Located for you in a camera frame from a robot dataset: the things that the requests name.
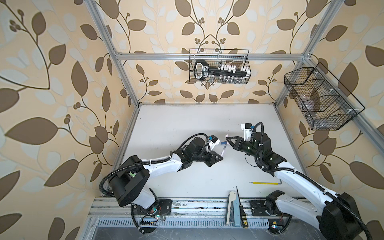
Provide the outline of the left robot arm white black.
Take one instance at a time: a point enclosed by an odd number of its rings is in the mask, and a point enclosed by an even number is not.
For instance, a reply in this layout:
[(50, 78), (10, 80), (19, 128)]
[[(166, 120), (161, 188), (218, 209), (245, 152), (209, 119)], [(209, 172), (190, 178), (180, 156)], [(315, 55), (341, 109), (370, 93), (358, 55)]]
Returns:
[(198, 133), (166, 157), (142, 160), (133, 155), (101, 180), (99, 190), (104, 196), (115, 198), (119, 206), (129, 205), (135, 227), (141, 234), (150, 233), (149, 226), (170, 213), (171, 203), (159, 200), (155, 192), (146, 187), (148, 180), (185, 170), (194, 162), (211, 167), (223, 160), (214, 151), (220, 142), (214, 135)]

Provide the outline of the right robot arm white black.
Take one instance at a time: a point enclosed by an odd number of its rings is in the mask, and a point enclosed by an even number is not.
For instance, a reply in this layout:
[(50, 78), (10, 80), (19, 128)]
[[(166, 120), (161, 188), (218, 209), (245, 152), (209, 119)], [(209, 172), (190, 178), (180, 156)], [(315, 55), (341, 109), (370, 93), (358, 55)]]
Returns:
[(352, 196), (320, 185), (275, 153), (262, 122), (254, 126), (243, 124), (242, 130), (243, 137), (226, 137), (227, 143), (235, 151), (252, 156), (255, 167), (288, 184), (308, 200), (304, 203), (282, 191), (274, 191), (266, 197), (270, 215), (283, 213), (296, 217), (319, 230), (327, 240), (353, 240), (360, 233), (365, 233), (368, 240), (373, 239)]

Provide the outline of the blue pen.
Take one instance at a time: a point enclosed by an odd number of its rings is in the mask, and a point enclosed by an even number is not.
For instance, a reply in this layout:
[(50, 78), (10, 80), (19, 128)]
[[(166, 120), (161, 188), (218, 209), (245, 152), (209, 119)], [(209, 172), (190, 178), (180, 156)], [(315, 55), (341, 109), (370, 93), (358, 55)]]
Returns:
[(228, 143), (227, 142), (223, 142), (223, 143), (221, 143), (221, 145), (223, 146), (223, 149), (221, 151), (221, 157), (223, 157)]

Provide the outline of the beige blue utility tool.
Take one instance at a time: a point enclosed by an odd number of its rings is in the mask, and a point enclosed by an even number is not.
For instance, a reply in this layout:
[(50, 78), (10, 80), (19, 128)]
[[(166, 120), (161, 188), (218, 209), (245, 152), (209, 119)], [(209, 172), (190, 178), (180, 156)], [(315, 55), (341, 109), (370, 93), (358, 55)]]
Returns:
[(238, 194), (235, 191), (231, 191), (228, 195), (225, 225), (233, 227), (240, 227), (242, 225), (240, 217), (240, 201)]

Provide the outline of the black screwdriver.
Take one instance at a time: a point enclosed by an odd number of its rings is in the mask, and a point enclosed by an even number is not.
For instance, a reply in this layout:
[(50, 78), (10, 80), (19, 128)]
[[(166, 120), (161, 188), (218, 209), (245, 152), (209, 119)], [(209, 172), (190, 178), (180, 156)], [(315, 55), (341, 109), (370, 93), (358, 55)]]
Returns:
[(238, 188), (236, 188), (236, 190), (237, 190), (237, 196), (239, 198), (239, 209), (240, 209), (240, 218), (241, 218), (242, 227), (247, 229), (249, 227), (248, 219), (247, 219), (247, 214), (245, 213), (244, 207), (243, 207), (243, 205), (241, 203)]

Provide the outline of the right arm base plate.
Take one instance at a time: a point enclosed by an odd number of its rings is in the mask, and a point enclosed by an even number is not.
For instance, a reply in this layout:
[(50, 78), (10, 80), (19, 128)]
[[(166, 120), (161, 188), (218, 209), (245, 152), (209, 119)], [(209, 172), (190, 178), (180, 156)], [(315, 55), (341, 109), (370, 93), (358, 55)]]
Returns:
[(250, 207), (253, 217), (277, 217), (282, 214), (273, 201), (252, 200)]

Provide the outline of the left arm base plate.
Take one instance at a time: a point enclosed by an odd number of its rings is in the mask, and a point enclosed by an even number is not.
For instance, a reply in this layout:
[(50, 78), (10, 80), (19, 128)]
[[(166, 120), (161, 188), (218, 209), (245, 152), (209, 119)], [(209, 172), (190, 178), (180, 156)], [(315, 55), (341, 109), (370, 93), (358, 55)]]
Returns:
[(144, 209), (139, 205), (133, 205), (134, 215), (148, 215), (148, 216), (169, 216), (172, 211), (171, 199), (156, 200), (155, 203), (148, 209)]

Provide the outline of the black socket set rail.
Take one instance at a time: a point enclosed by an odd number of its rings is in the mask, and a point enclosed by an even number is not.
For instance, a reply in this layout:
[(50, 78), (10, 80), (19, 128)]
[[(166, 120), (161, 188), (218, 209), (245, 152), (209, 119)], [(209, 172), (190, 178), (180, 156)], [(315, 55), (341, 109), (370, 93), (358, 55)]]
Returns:
[(192, 68), (192, 73), (196, 80), (212, 79), (213, 77), (233, 77), (246, 79), (251, 76), (251, 70), (247, 66), (237, 67), (236, 65), (208, 64), (207, 61), (197, 60)]

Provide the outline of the aluminium front rail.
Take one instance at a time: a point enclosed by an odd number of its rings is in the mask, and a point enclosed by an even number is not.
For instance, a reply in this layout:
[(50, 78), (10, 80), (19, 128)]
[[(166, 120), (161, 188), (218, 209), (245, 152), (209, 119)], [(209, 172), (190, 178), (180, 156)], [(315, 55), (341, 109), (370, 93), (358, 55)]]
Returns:
[(96, 198), (88, 217), (97, 227), (143, 228), (235, 228), (235, 218), (227, 221), (226, 198), (173, 198), (165, 200), (161, 210), (146, 217), (140, 207), (119, 207), (111, 198)]

